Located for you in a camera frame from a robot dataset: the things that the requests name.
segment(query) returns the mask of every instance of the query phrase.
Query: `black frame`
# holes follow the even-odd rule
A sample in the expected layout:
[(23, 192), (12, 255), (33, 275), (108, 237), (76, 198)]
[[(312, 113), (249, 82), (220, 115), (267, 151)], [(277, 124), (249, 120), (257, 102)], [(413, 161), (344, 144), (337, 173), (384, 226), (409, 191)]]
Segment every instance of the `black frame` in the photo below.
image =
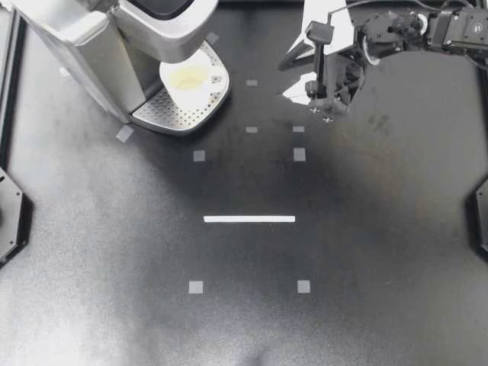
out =
[(0, 88), (0, 168), (6, 170), (8, 147), (13, 124), (18, 76), (21, 69), (26, 23), (13, 10), (10, 14), (7, 42), (2, 60), (2, 85)]

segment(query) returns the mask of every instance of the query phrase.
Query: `coffee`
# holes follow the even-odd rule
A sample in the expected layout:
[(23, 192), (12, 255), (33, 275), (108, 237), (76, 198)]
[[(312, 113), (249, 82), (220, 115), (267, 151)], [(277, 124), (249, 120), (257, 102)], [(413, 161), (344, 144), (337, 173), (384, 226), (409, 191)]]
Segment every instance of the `coffee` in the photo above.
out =
[(169, 76), (173, 88), (189, 91), (201, 87), (208, 80), (208, 67), (186, 66), (175, 70)]

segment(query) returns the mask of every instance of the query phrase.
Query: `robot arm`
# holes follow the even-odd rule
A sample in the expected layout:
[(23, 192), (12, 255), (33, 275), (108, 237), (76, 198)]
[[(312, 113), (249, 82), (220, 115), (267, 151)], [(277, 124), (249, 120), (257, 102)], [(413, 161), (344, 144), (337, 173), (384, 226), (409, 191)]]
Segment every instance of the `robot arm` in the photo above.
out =
[[(451, 3), (462, 6), (451, 7)], [(326, 48), (338, 36), (332, 18), (335, 12), (328, 13), (326, 23), (311, 21), (304, 33), (313, 42), (315, 52), (310, 55), (310, 48), (304, 42), (296, 43), (281, 62), (280, 70), (313, 63), (314, 72), (305, 75), (299, 85), (284, 95), (290, 98), (300, 87), (306, 95), (301, 100), (306, 101), (310, 110), (322, 112), (324, 120), (332, 120), (348, 112), (364, 82), (366, 68), (378, 65), (381, 59), (393, 54), (424, 50), (459, 55), (486, 68), (488, 10), (475, 8), (465, 0), (447, 0), (439, 9), (426, 8), (373, 14), (355, 27), (354, 40), (349, 47), (332, 53), (327, 53)]]

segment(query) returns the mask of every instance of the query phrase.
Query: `machine base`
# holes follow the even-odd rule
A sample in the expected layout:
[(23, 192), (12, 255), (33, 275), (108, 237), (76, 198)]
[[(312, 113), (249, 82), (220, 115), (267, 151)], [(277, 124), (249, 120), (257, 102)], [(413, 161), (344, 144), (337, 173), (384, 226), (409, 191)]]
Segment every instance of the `machine base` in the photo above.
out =
[[(212, 60), (212, 65), (225, 67), (219, 56), (205, 41), (203, 50)], [(209, 105), (203, 110), (184, 110), (175, 105), (163, 87), (143, 106), (132, 113), (131, 120), (142, 127), (160, 133), (185, 135), (200, 128), (225, 101), (230, 91), (230, 77), (226, 73), (226, 88), (221, 93), (212, 94)]]

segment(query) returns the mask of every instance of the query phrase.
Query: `white line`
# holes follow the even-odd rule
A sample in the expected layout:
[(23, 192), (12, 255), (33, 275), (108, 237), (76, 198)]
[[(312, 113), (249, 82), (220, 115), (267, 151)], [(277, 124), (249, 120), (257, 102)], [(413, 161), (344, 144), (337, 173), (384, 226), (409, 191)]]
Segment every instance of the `white line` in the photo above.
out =
[(294, 223), (295, 216), (204, 216), (205, 223)]

